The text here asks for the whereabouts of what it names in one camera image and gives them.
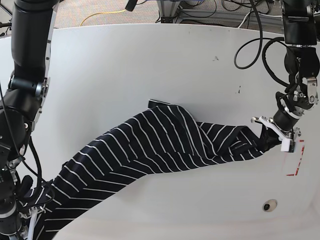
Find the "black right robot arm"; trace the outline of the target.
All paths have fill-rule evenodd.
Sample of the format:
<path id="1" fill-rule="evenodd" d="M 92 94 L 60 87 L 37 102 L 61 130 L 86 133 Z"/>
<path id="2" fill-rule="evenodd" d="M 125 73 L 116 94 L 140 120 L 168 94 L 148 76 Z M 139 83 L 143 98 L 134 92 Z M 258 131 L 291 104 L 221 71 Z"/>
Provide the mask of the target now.
<path id="1" fill-rule="evenodd" d="M 36 188 L 30 176 L 20 179 L 16 168 L 33 148 L 31 134 L 47 98 L 51 41 L 59 1 L 16 0 L 11 21 L 14 69 L 6 91 L 0 94 L 0 237 L 23 240 L 31 228 L 26 218 L 40 208 L 42 168 L 36 163 Z"/>

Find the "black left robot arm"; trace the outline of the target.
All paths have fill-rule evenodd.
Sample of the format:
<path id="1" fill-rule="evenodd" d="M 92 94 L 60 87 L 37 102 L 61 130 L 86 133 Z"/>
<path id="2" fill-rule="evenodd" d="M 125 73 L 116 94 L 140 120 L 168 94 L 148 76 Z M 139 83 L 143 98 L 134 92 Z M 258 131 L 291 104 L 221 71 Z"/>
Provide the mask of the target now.
<path id="1" fill-rule="evenodd" d="M 270 77 L 284 87 L 284 92 L 276 92 L 278 107 L 273 117 L 252 118 L 262 125 L 258 149 L 267 152 L 280 145 L 283 152 L 295 150 L 295 139 L 300 134 L 295 124 L 311 110 L 319 100 L 317 76 L 320 60 L 317 55 L 316 16 L 320 8 L 318 0 L 282 0 L 282 23 L 284 36 L 268 40 L 262 49 L 262 63 Z M 284 67 L 288 82 L 278 78 L 267 63 L 267 50 L 274 43 L 284 44 L 286 55 Z"/>

